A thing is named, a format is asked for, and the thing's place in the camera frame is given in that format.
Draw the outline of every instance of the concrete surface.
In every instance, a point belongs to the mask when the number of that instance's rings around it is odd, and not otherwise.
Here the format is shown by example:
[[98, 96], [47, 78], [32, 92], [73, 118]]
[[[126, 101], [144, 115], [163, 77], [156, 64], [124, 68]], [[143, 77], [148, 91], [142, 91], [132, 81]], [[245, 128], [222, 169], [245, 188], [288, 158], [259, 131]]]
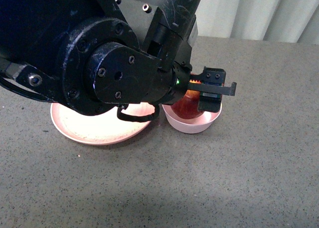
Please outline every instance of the concrete surface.
[[0, 227], [319, 227], [319, 47], [200, 37], [192, 63], [238, 82], [197, 135], [162, 111], [129, 141], [81, 145], [2, 89]]

